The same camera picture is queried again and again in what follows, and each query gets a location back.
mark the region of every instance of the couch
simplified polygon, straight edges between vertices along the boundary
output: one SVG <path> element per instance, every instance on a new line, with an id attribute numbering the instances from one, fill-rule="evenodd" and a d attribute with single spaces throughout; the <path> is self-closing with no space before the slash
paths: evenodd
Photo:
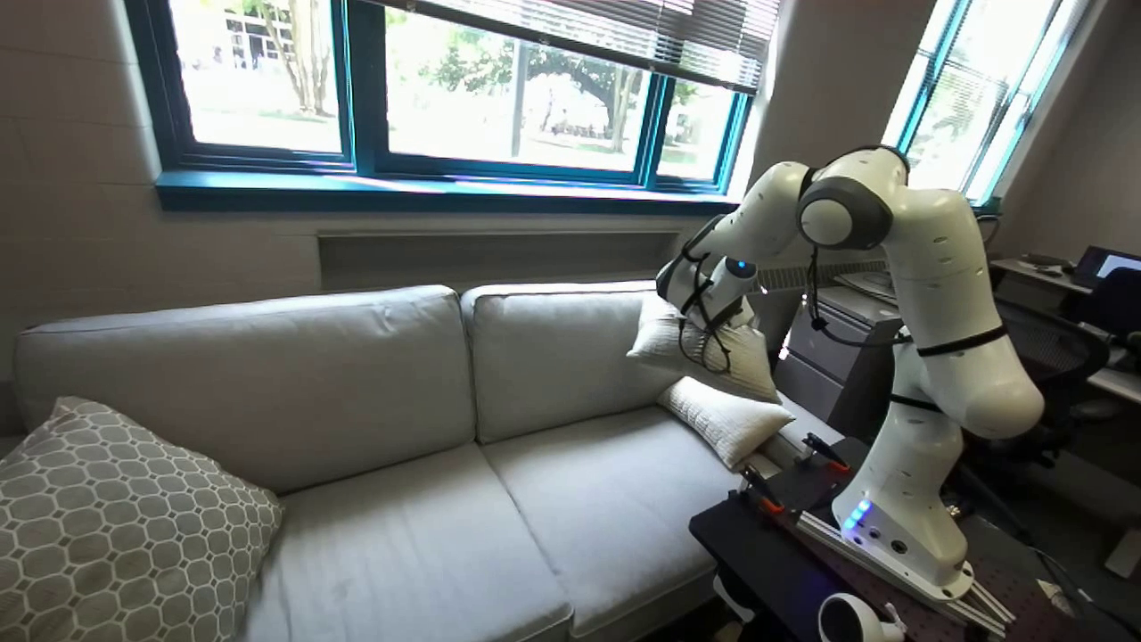
<path id="1" fill-rule="evenodd" d="M 23 331 L 35 429 L 99 400 L 271 488 L 251 642 L 643 637 L 713 599 L 687 517 L 736 470 L 626 361 L 650 285 L 410 285 Z M 805 432 L 790 407 L 755 462 Z"/>

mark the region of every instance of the beige wall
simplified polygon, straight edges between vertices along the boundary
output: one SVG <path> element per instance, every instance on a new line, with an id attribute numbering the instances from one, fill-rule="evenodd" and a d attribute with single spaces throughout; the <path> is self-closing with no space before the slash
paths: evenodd
<path id="1" fill-rule="evenodd" d="M 1141 4 L 1110 0 L 1008 186 L 994 253 L 1141 253 Z"/>
<path id="2" fill-rule="evenodd" d="M 314 289 L 314 241 L 156 210 L 119 0 L 0 4 L 0 311 L 76 314 Z"/>
<path id="3" fill-rule="evenodd" d="M 761 167 L 882 142 L 935 0 L 798 0 L 761 132 Z"/>

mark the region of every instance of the gray patterned pillow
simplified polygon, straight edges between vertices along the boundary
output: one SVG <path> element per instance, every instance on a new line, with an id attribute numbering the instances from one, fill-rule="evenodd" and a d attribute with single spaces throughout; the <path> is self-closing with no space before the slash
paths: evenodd
<path id="1" fill-rule="evenodd" d="M 63 394 L 0 461 L 0 524 L 0 637 L 238 637 L 283 505 Z"/>

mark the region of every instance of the back cushion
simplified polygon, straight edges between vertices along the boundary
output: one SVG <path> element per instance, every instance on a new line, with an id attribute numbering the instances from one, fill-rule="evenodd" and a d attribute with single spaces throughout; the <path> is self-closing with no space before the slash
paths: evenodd
<path id="1" fill-rule="evenodd" d="M 486 285 L 462 297 L 481 441 L 656 401 L 678 373 L 624 352 L 653 285 Z"/>
<path id="2" fill-rule="evenodd" d="M 238 476 L 291 492 L 471 441 L 453 289 L 86 318 L 17 343 L 23 421 L 99 400 Z"/>

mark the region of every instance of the white pillow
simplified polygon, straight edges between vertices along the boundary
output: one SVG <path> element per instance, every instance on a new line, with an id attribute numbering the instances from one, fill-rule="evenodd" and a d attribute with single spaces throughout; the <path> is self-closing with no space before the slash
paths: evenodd
<path id="1" fill-rule="evenodd" d="M 743 470 L 749 451 L 796 421 L 796 415 L 781 401 L 730 394 L 697 377 L 673 382 L 661 401 L 668 415 L 687 423 L 727 470 Z"/>
<path id="2" fill-rule="evenodd" d="M 718 337 L 704 337 L 704 329 L 697 319 L 687 319 L 668 299 L 645 297 L 637 336 L 626 355 L 678 373 L 693 373 L 736 394 L 767 401 L 781 400 L 770 369 L 767 337 L 755 329 L 749 299 L 743 299 L 743 314 L 718 329 Z"/>

